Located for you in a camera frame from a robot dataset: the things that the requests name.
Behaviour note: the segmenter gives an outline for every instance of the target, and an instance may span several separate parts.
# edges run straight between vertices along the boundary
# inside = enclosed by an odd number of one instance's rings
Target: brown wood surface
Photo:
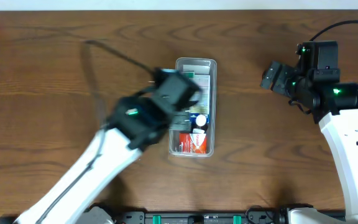
[[[358,11],[0,12],[0,215],[37,202],[85,150],[97,124],[80,42],[103,40],[151,67],[178,57],[218,63],[215,152],[168,154],[163,139],[109,186],[113,207],[245,210],[303,202],[344,208],[328,144],[287,99],[259,87],[272,60],[294,65],[296,44]],[[342,81],[358,82],[358,25],[335,28]],[[150,77],[94,50],[103,96]]]

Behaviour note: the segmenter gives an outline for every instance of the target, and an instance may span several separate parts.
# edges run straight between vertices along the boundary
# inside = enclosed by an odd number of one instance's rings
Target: red package
[[[206,154],[206,134],[179,134],[182,152]]]

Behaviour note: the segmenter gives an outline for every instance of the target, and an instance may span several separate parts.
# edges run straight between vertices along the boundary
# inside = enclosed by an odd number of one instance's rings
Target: wood grain
[[[108,203],[162,210],[245,210],[287,202],[344,208],[329,147],[310,116],[259,87],[272,60],[293,65],[296,44],[358,11],[0,12],[0,215],[37,202],[96,131],[80,42],[98,39],[151,67],[178,57],[218,63],[215,153],[154,145],[109,186]],[[358,25],[335,28],[343,82],[358,82]],[[142,70],[93,51],[110,108],[148,85]]]

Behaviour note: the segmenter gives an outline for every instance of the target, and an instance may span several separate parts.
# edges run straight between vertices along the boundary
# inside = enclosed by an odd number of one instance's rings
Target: clear plastic container
[[[206,100],[208,104],[205,103],[204,105],[201,104],[200,106],[204,106],[203,110],[200,110],[202,111],[202,113],[200,114],[208,114],[208,128],[205,132],[205,153],[183,152],[183,143],[181,141],[182,137],[180,137],[180,135],[184,134],[184,132],[172,130],[169,131],[169,151],[173,155],[199,158],[209,157],[212,156],[212,154],[214,153],[216,114],[216,66],[217,65],[214,60],[203,58],[179,58],[176,62],[175,68],[177,70],[187,73],[194,72],[194,78],[198,78],[199,81],[205,81],[209,79],[209,89],[206,86],[201,87],[204,90],[202,99]]]

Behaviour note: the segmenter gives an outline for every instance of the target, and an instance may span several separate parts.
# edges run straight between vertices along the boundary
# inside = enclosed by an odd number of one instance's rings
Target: green led indicator
[[[138,114],[138,113],[139,113],[139,111],[136,108],[129,109],[129,110],[126,111],[126,114],[129,115],[129,116],[135,115],[135,114]]]
[[[338,93],[340,93],[341,90],[338,90],[338,89],[334,89],[334,93],[338,95]]]

